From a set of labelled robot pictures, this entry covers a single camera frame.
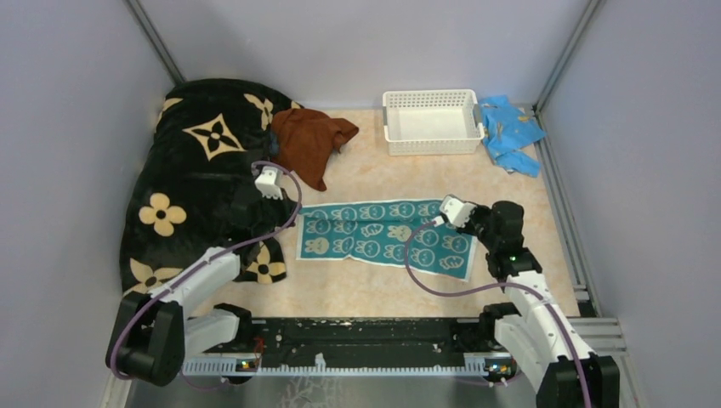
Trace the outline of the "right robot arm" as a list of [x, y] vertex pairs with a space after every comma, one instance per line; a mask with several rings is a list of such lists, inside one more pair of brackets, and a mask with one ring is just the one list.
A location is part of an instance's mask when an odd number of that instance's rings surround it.
[[491, 207], [463, 203], [451, 219], [457, 231], [474, 236], [487, 250], [489, 272], [508, 297], [506, 303], [484, 307], [480, 342], [512, 355], [535, 391], [537, 407], [618, 407], [618, 365], [595, 351], [563, 316], [525, 245], [524, 214], [511, 201]]

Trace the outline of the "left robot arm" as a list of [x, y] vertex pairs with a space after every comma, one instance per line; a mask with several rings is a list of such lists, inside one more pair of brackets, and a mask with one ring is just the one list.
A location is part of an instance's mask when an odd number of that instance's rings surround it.
[[251, 313], [222, 303], [194, 310], [250, 272], [264, 244], [292, 226], [299, 202], [249, 181], [142, 182], [132, 192], [120, 245], [122, 301], [105, 363], [124, 380], [169, 384], [188, 356], [253, 345]]

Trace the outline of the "teal rabbit pattern towel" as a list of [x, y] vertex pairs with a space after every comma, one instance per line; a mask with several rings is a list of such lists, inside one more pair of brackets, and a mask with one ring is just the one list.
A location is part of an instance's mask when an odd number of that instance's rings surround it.
[[297, 259], [354, 259], [405, 266], [419, 272], [467, 281], [477, 249], [475, 239], [444, 224], [413, 231], [440, 214], [439, 199], [358, 201], [311, 205], [300, 211]]

